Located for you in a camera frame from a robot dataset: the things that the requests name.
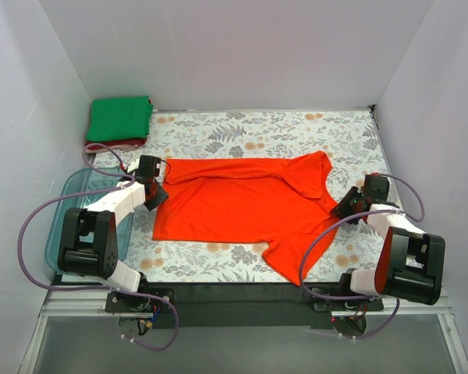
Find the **blue plastic bin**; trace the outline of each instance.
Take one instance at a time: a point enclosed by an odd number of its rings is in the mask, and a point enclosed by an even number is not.
[[[119,168],[101,168],[104,171],[112,173],[123,174]],[[85,168],[77,171],[71,175],[64,187],[62,188],[61,195],[69,195],[75,192],[94,191],[97,189],[106,189],[115,187],[119,179],[116,177],[108,177],[93,171],[89,168]],[[87,206],[94,201],[99,200],[105,193],[98,193],[90,196],[81,196],[71,199],[61,200],[58,202],[57,209],[55,210],[54,220],[48,235],[47,245],[45,247],[45,260],[47,264],[56,272],[63,273],[57,266],[57,258],[59,255],[59,243],[61,241],[61,230],[62,222],[64,221],[64,213],[72,207],[81,208]],[[128,252],[128,245],[130,242],[130,235],[132,233],[132,222],[133,213],[130,213],[121,221],[116,228],[117,240],[118,240],[118,255],[120,260],[126,258]]]

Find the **gray floor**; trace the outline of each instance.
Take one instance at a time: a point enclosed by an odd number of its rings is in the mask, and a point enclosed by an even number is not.
[[[384,316],[369,316],[368,330]],[[455,372],[438,317],[397,316],[357,341],[307,327],[184,328],[164,352],[119,337],[116,317],[50,317],[35,373],[432,373]],[[145,340],[159,344],[170,330]]]

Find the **floral tablecloth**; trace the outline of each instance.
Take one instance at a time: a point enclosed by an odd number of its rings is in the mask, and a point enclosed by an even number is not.
[[[327,187],[339,201],[363,176],[386,172],[385,156],[369,111],[154,113],[145,146],[121,153],[162,158],[297,157],[325,151],[333,165]],[[94,165],[117,163],[108,153]],[[398,202],[395,188],[390,200]],[[228,244],[152,240],[156,211],[135,211],[126,264],[153,282],[281,282],[261,257],[265,243]],[[308,281],[337,281],[349,267],[374,267],[382,239],[364,223],[345,225],[309,272]]]

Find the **green towel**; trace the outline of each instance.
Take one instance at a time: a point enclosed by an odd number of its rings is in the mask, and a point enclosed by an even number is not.
[[[109,142],[145,138],[149,134],[152,111],[148,96],[94,100],[87,140]]]

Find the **white backdrop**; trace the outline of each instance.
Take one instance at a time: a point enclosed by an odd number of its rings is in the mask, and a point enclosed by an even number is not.
[[[45,290],[20,271],[16,241],[38,205],[81,168],[90,100],[37,0],[0,0],[0,374],[17,372]],[[25,237],[31,272],[47,280],[53,208]]]
[[[468,0],[434,1],[380,100],[378,125],[392,172],[424,198],[421,227],[446,240],[444,286],[468,355]]]
[[[92,98],[158,109],[376,104],[432,0],[40,0]]]

